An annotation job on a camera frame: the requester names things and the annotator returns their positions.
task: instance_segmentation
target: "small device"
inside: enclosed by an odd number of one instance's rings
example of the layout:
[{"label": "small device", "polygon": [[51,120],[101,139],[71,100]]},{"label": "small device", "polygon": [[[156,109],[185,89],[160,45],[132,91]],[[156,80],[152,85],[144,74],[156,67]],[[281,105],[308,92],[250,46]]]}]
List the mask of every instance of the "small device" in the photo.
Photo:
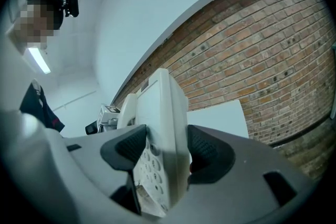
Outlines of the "small device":
[{"label": "small device", "polygon": [[65,17],[77,17],[79,14],[78,0],[64,0],[63,9],[65,10]]},{"label": "small device", "polygon": [[100,107],[99,115],[97,118],[97,128],[98,133],[100,133],[101,127],[108,125],[115,125],[115,129],[117,128],[118,117],[120,114],[120,110],[114,106],[102,104]]}]

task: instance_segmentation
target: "white board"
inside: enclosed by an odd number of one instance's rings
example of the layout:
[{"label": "white board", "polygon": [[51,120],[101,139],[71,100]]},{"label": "white board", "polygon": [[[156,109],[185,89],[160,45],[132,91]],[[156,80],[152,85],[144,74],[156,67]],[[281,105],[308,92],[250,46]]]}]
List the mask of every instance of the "white board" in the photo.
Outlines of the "white board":
[{"label": "white board", "polygon": [[188,124],[199,125],[248,138],[243,109],[239,100],[188,111]]}]

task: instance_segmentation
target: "dark hair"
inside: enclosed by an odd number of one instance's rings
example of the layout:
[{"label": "dark hair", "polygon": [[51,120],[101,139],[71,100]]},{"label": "dark hair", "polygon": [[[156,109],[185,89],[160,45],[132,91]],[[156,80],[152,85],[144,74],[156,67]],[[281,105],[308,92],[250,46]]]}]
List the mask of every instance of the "dark hair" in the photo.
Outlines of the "dark hair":
[{"label": "dark hair", "polygon": [[[58,30],[63,22],[63,0],[38,0],[38,3],[52,7],[54,12],[54,30]],[[37,1],[27,0],[27,4],[37,4]]]}]

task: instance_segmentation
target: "person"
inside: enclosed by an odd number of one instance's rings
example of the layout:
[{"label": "person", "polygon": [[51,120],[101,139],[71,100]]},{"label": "person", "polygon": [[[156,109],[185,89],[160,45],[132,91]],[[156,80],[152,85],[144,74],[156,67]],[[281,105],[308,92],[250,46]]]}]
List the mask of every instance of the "person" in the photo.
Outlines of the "person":
[{"label": "person", "polygon": [[63,0],[27,0],[6,35],[21,55],[29,47],[46,49],[47,37],[63,22]]}]

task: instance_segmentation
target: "fluorescent light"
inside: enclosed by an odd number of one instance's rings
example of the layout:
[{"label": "fluorescent light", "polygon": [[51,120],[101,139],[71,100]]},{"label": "fluorescent light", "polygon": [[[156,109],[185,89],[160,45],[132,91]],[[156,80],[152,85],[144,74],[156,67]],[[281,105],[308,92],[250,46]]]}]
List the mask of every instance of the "fluorescent light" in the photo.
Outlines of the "fluorescent light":
[{"label": "fluorescent light", "polygon": [[44,72],[44,74],[49,74],[51,71],[50,71],[49,67],[47,66],[46,62],[44,61],[39,49],[38,48],[29,48],[29,51],[30,51],[31,55],[34,57],[37,64],[40,66],[40,68]]}]

